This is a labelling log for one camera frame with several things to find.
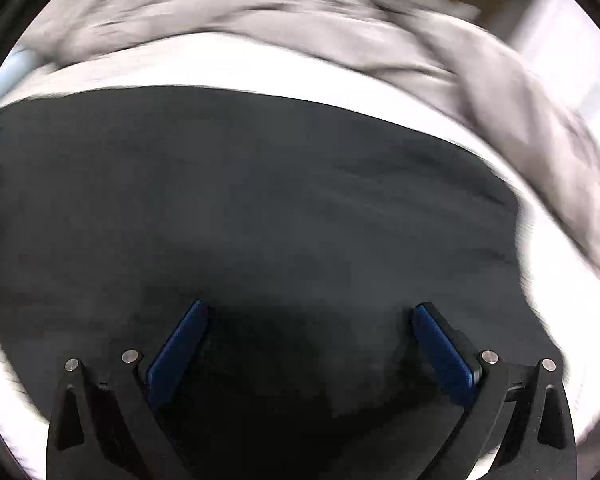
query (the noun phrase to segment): crumpled fabric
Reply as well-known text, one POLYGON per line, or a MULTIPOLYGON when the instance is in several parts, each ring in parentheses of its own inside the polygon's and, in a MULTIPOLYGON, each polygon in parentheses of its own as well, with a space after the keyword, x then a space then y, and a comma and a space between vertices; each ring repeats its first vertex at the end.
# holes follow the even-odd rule
POLYGON ((20 43, 61 66, 231 32, 389 82, 493 146, 600 268, 600 152, 509 47, 447 0, 52 0, 20 43))

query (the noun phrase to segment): metal screw head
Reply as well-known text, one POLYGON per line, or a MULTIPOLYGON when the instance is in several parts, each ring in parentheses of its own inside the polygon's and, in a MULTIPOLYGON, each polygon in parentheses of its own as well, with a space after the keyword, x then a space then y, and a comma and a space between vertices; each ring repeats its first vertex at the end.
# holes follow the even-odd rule
POLYGON ((73 372, 79 365, 80 363, 78 362, 78 359, 69 359, 64 363, 64 369, 67 372, 73 372))
POLYGON ((555 363, 551 359, 542 359, 542 368, 548 372, 555 372, 555 363))
POLYGON ((132 363, 136 359, 138 359, 138 351, 137 350, 127 350, 125 353, 122 354, 122 360, 125 363, 132 363))
POLYGON ((482 352, 482 358, 490 365, 494 365, 498 362, 498 354, 496 354, 496 352, 493 350, 485 350, 482 352))

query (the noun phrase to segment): dark gray fabric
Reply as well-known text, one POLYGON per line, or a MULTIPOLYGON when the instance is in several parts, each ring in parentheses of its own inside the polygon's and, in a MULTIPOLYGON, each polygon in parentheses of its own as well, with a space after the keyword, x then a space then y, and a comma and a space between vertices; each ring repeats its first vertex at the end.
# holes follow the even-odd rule
POLYGON ((448 15, 465 10, 446 0, 52 0, 21 42, 71 64, 177 34, 231 32, 389 82, 493 146, 600 268, 595 142, 515 52, 448 15))
MULTIPOLYGON (((4 108, 0 160, 0 344, 27 393, 49 416, 67 358, 154 346, 205 300, 212 330, 163 416, 209 478, 302 478, 397 413, 419 420, 439 398, 405 330, 421 301, 478 348, 561 366, 521 290, 515 196, 426 134, 112 89, 4 108)), ((458 415, 438 406, 429 450, 458 415)))

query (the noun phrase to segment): black plastic bracket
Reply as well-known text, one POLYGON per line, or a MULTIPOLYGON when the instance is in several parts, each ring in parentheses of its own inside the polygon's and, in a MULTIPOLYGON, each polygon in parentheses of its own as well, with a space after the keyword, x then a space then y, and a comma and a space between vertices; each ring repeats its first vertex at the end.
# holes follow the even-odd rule
POLYGON ((509 426, 484 480, 576 480, 576 445, 561 373, 486 362, 475 403, 466 410, 418 480, 464 480, 485 446, 505 402, 515 402, 509 426))
POLYGON ((191 480, 144 398, 138 364, 122 360, 95 384, 82 362, 66 371, 46 445, 48 480, 191 480))

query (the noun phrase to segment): blue gripper pad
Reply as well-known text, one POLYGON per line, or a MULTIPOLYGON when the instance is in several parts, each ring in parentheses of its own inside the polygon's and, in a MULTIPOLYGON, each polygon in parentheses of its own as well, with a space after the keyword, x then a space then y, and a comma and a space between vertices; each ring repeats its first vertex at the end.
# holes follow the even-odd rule
POLYGON ((158 410, 171 400, 208 325, 208 306, 196 301, 171 334, 147 372, 146 400, 158 410))
POLYGON ((458 350, 423 305, 415 308, 411 324, 442 390, 454 403, 469 407, 475 396, 474 374, 458 350))

